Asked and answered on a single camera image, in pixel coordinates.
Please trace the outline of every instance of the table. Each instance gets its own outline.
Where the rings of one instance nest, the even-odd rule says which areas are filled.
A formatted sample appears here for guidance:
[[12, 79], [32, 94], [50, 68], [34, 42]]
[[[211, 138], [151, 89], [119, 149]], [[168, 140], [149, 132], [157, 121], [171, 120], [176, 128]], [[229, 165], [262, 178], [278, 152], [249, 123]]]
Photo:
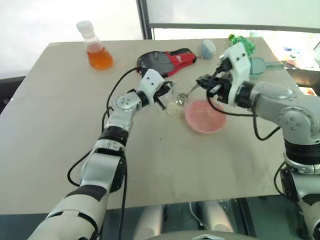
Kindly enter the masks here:
[[[167, 80], [194, 84], [197, 77], [212, 74], [218, 56], [228, 47], [227, 39], [213, 41], [217, 49], [213, 59], [198, 59]], [[262, 38], [252, 41], [257, 56], [276, 60]], [[196, 52], [200, 43], [107, 41], [114, 66], [105, 71], [89, 66], [82, 42], [49, 44], [0, 115], [0, 214], [48, 213], [75, 189], [66, 173], [98, 139], [108, 94], [119, 77], [146, 52], [180, 48]], [[138, 73], [131, 73], [114, 97], [136, 88], [140, 80]], [[268, 70], [261, 80], [295, 86], [284, 69]], [[204, 90], [197, 91], [204, 97]], [[275, 125], [260, 119], [258, 127], [265, 135]], [[273, 195], [273, 175], [283, 151], [281, 132], [260, 142], [250, 118], [229, 116], [221, 131], [200, 135], [158, 105], [146, 107], [135, 116], [126, 147], [126, 207]], [[80, 170], [74, 170], [74, 180]], [[107, 208], [119, 208], [122, 194], [122, 189], [111, 194]]]

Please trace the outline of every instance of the cable connector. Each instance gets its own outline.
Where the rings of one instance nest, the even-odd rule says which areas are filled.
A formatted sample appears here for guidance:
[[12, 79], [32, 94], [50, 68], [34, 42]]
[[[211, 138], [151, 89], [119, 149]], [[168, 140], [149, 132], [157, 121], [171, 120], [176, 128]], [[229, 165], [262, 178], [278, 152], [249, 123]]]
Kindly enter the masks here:
[[228, 72], [232, 69], [232, 64], [229, 60], [229, 58], [226, 58], [224, 60], [222, 60], [220, 66], [217, 68], [218, 72], [221, 73], [221, 72]]
[[217, 84], [215, 85], [213, 88], [211, 88], [210, 90], [208, 90], [208, 95], [210, 98], [213, 98], [221, 89], [222, 85], [221, 84]]

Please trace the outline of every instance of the robotic arm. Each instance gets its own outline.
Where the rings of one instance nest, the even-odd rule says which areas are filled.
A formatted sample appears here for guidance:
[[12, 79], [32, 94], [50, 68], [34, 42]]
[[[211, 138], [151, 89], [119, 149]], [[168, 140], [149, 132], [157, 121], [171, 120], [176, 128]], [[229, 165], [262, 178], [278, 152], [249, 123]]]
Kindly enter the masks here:
[[248, 82], [250, 62], [241, 43], [224, 52], [217, 72], [205, 88], [218, 101], [251, 109], [282, 128], [286, 167], [281, 170], [284, 195], [302, 209], [307, 228], [320, 240], [320, 97], [297, 87]]
[[120, 189], [127, 170], [125, 147], [135, 113], [158, 103], [170, 90], [161, 75], [149, 69], [138, 91], [115, 100], [114, 112], [86, 158], [80, 187], [67, 194], [29, 237], [30, 240], [96, 240], [107, 209], [108, 196]]

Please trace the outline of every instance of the orange liquid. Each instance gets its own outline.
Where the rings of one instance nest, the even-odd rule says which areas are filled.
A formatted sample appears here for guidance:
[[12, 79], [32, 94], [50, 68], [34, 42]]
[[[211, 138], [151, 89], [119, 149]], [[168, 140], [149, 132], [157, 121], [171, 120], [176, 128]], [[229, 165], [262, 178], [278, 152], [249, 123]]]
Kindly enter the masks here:
[[86, 53], [89, 63], [94, 69], [105, 70], [114, 64], [114, 60], [106, 48], [101, 48], [97, 43], [88, 46]]

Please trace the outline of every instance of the blue object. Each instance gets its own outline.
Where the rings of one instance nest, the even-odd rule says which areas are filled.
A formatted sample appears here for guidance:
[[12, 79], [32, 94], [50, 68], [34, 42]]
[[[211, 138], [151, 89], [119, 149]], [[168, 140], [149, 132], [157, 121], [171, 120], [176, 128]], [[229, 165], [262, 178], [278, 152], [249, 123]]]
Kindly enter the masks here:
[[280, 68], [283, 69], [285, 67], [285, 61], [270, 61], [265, 62], [265, 60], [261, 57], [251, 57], [251, 68], [250, 68], [250, 75], [261, 75], [266, 71], [266, 68]]
[[203, 40], [201, 43], [201, 56], [204, 59], [212, 59], [216, 53], [216, 45], [209, 39]]

